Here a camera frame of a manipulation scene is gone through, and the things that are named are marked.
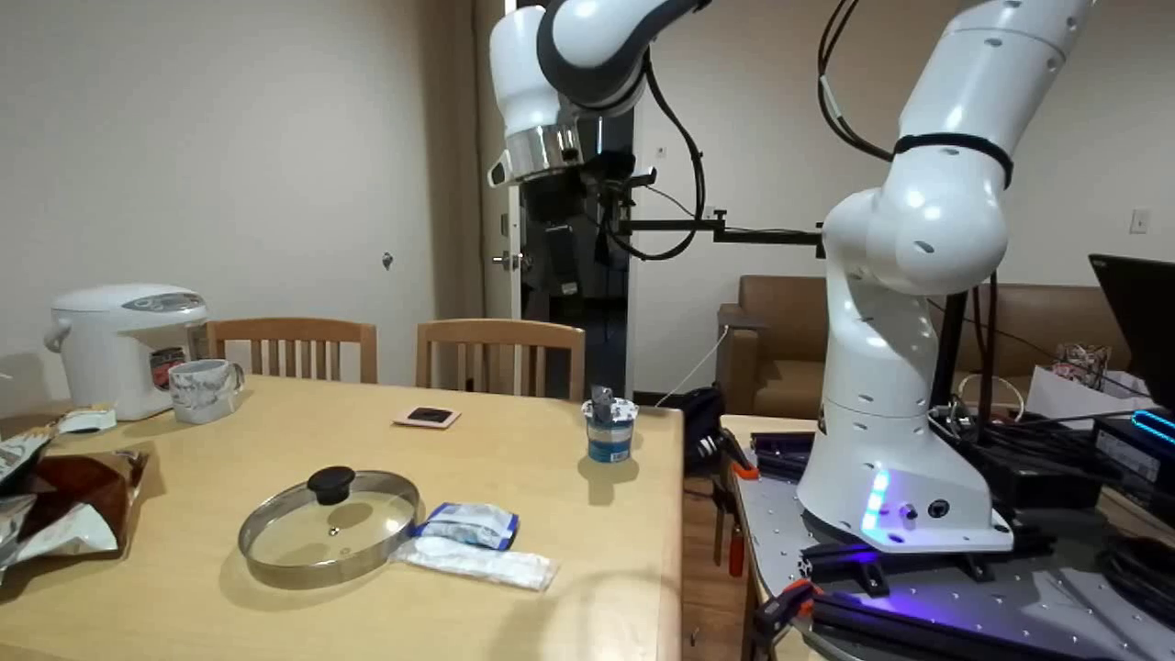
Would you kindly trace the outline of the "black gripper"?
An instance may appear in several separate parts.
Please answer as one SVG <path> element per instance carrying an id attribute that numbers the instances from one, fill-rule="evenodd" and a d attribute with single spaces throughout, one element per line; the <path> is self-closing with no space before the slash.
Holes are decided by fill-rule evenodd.
<path id="1" fill-rule="evenodd" d="M 628 252 L 604 235 L 608 209 L 575 172 L 522 188 L 525 317 L 614 322 L 628 303 Z"/>

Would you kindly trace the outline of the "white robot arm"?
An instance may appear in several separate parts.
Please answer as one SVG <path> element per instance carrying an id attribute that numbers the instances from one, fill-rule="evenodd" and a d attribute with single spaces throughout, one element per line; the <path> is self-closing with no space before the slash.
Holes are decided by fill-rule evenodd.
<path id="1" fill-rule="evenodd" d="M 575 170 L 575 123 L 634 101 L 662 30 L 704 0 L 547 0 L 488 33 L 502 155 L 492 183 Z M 1007 257 L 1013 150 L 1093 0 L 973 0 L 940 33 L 899 114 L 882 183 L 824 225 L 824 411 L 799 507 L 882 554 L 1003 554 L 1013 524 L 980 471 L 928 431 L 940 339 L 928 300 Z"/>

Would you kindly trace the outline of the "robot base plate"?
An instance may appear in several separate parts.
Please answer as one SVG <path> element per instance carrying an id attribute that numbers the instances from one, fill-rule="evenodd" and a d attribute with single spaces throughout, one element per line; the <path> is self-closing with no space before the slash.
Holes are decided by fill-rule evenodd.
<path id="1" fill-rule="evenodd" d="M 1103 466 L 1003 485 L 924 420 L 729 414 L 740 518 L 786 622 L 871 655 L 1172 661 L 1172 521 Z"/>

